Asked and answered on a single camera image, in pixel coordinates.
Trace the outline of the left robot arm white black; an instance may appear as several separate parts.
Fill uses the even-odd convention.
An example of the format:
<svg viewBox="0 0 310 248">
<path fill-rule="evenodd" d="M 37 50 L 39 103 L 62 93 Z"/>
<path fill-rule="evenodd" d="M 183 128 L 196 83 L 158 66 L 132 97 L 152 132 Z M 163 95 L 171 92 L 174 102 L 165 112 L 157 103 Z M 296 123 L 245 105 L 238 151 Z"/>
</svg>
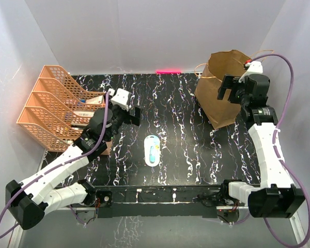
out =
<svg viewBox="0 0 310 248">
<path fill-rule="evenodd" d="M 59 190 L 56 187 L 103 153 L 122 124 L 139 126 L 141 109 L 134 107 L 133 111 L 131 115 L 129 109 L 117 104 L 96 110 L 81 135 L 56 160 L 25 180 L 12 180 L 6 185 L 6 208 L 23 230 L 33 228 L 61 207 L 95 203 L 96 190 L 84 179 Z"/>
</svg>

